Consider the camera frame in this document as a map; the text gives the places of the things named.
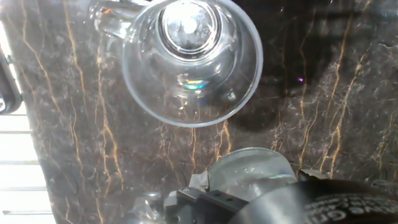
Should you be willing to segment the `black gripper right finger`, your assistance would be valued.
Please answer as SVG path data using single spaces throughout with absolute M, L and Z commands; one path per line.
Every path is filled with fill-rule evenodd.
M 397 198 L 348 180 L 249 169 L 228 179 L 228 193 L 249 202 L 231 223 L 397 223 Z

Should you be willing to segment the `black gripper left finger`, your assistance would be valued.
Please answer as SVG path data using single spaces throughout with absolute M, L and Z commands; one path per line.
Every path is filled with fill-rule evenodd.
M 190 183 L 164 200 L 165 222 L 174 224 L 227 224 L 249 202 L 210 189 L 207 171 L 193 174 Z

